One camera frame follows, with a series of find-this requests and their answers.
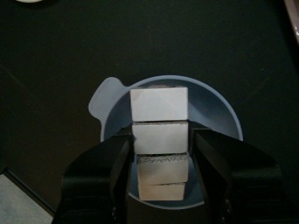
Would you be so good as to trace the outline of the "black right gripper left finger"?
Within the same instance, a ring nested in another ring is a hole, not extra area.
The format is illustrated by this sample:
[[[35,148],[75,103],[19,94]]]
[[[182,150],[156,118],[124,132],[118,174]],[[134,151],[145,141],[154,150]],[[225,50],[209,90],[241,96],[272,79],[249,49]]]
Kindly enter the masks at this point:
[[[126,224],[133,159],[132,128],[126,126],[69,164],[50,224]]]

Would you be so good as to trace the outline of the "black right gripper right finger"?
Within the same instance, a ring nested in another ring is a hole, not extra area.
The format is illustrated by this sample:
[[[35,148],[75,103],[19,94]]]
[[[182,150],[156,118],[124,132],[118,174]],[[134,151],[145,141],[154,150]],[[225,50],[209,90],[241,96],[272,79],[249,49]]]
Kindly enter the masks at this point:
[[[209,224],[299,224],[277,162],[260,149],[196,122],[189,153]]]

